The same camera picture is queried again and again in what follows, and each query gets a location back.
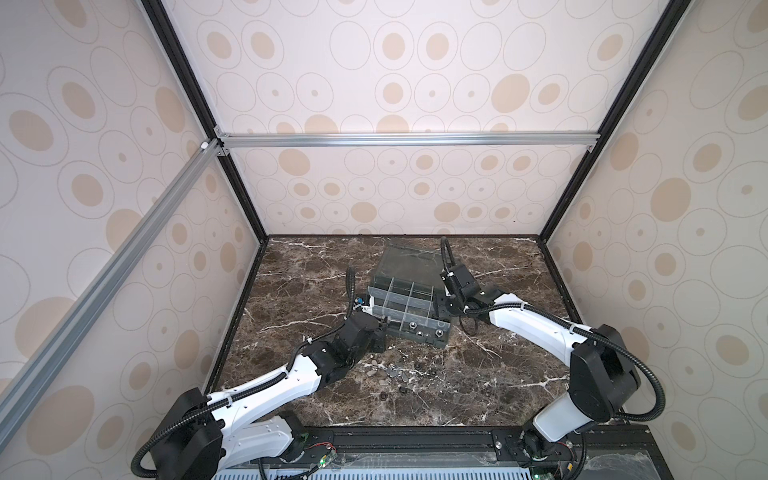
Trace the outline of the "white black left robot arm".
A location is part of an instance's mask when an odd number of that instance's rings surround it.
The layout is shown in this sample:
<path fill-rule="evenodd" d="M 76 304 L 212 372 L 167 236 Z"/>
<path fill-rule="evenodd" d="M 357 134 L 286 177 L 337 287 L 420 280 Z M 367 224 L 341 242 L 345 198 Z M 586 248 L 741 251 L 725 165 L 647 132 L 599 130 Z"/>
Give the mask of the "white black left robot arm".
<path fill-rule="evenodd" d="M 182 393 L 134 454 L 139 478 L 211 479 L 259 458 L 295 455 L 306 438 L 296 420 L 272 412 L 343 379 L 386 337 L 387 322 L 353 310 L 329 332 L 308 338 L 286 365 L 240 386 Z"/>

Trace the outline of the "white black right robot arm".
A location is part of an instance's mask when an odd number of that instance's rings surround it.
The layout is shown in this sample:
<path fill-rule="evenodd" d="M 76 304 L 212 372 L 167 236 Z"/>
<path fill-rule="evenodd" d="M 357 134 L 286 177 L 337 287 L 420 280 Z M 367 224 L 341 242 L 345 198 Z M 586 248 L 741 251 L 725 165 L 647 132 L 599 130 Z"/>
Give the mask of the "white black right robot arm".
<path fill-rule="evenodd" d="M 508 330 L 568 367 L 567 392 L 532 418 L 530 438 L 555 443 L 591 422 L 607 422 L 640 387 L 636 364 L 619 352 L 624 343 L 615 329 L 573 324 L 512 293 L 482 287 L 460 263 L 446 264 L 441 278 L 450 312 Z"/>

